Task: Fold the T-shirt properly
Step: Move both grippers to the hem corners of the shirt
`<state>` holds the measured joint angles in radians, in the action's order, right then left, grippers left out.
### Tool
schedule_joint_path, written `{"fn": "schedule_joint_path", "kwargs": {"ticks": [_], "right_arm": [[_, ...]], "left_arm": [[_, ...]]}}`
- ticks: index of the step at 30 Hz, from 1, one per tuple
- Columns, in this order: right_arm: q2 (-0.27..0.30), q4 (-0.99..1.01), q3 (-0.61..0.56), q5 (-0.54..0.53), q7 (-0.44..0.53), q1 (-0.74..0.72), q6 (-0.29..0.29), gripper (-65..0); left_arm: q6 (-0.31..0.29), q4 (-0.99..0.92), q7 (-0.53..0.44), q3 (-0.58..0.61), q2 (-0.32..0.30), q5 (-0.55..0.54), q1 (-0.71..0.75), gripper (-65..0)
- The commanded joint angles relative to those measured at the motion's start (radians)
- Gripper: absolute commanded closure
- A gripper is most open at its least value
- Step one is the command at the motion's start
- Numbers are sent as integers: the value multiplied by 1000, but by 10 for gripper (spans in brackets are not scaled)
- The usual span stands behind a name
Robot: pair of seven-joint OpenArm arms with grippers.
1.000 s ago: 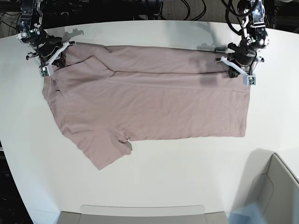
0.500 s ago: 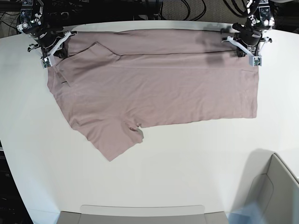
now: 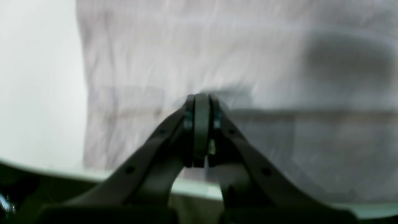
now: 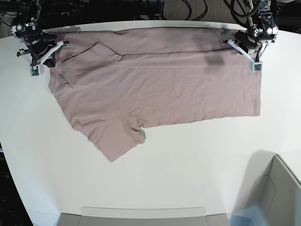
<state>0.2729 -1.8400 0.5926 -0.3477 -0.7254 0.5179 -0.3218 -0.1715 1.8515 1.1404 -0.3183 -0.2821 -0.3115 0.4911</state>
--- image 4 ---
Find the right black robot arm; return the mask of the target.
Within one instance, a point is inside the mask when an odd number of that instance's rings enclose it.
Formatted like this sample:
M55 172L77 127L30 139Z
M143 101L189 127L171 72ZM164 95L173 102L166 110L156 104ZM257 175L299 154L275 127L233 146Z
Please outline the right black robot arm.
M54 54L43 62L42 58L57 46L57 36L47 34L39 26L40 13L42 11L40 0L23 0L19 5L17 15L12 22L12 34L24 43L27 49L20 49L16 56L31 55L32 64L42 63L48 67L54 67Z

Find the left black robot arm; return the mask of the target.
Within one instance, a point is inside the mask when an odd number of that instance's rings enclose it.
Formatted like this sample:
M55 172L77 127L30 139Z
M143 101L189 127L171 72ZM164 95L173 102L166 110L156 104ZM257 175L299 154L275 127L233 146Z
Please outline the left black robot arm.
M263 47L274 43L278 35L277 2L275 0L245 0L246 31L235 34L237 45L247 54L260 55Z

